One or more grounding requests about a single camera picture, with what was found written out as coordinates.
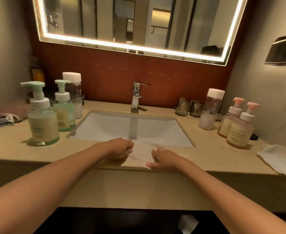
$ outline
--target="wall-mounted tissue box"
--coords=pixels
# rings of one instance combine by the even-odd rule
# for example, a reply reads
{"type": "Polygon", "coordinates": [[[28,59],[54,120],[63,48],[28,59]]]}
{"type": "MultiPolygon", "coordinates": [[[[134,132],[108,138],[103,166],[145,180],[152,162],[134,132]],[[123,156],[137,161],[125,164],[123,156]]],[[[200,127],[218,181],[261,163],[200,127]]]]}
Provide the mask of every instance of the wall-mounted tissue box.
{"type": "Polygon", "coordinates": [[[272,44],[265,64],[286,65],[286,36],[279,37],[272,44]]]}

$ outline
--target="pink pump head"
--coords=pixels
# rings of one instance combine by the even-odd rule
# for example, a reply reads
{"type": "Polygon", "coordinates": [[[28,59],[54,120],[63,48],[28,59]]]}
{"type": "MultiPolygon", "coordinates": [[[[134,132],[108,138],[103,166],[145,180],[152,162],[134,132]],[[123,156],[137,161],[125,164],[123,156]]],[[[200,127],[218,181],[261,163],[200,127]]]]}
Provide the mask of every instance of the pink pump head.
{"type": "Polygon", "coordinates": [[[253,111],[254,111],[255,108],[262,106],[261,104],[252,103],[252,102],[248,102],[247,105],[249,106],[248,110],[247,110],[247,113],[250,114],[250,115],[253,114],[253,111]]]}
{"type": "Polygon", "coordinates": [[[234,108],[240,108],[241,103],[244,101],[244,98],[234,98],[233,101],[235,101],[234,108]]]}

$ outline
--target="sink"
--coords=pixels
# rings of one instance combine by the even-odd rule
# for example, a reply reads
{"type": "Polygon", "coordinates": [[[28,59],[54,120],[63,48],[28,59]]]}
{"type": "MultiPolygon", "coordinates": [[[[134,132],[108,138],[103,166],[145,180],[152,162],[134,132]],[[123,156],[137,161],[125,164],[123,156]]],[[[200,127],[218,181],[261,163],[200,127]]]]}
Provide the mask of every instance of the sink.
{"type": "Polygon", "coordinates": [[[194,147],[174,118],[91,112],[69,138],[107,141],[122,137],[164,146],[194,147]]]}

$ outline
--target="person's left hand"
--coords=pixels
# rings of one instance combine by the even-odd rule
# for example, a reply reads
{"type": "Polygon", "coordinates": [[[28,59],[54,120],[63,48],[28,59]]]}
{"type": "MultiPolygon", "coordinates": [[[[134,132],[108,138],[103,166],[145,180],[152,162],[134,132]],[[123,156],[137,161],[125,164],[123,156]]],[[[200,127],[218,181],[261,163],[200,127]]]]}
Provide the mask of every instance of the person's left hand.
{"type": "Polygon", "coordinates": [[[123,138],[112,139],[105,142],[106,145],[109,147],[109,154],[110,158],[120,159],[123,157],[128,156],[132,153],[132,148],[134,143],[132,140],[127,140],[123,138]]]}

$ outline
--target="red backsplash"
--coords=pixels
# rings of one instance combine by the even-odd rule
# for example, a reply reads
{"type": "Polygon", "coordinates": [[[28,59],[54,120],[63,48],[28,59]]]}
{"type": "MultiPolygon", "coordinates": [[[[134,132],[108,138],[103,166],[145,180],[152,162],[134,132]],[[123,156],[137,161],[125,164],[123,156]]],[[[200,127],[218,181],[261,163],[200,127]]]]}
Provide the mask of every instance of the red backsplash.
{"type": "Polygon", "coordinates": [[[62,72],[79,72],[86,100],[131,104],[137,81],[150,84],[141,86],[140,105],[173,108],[179,97],[204,102],[209,88],[226,89],[254,4],[249,0],[226,67],[40,42],[30,8],[26,19],[33,54],[46,73],[47,85],[62,78],[62,72]]]}

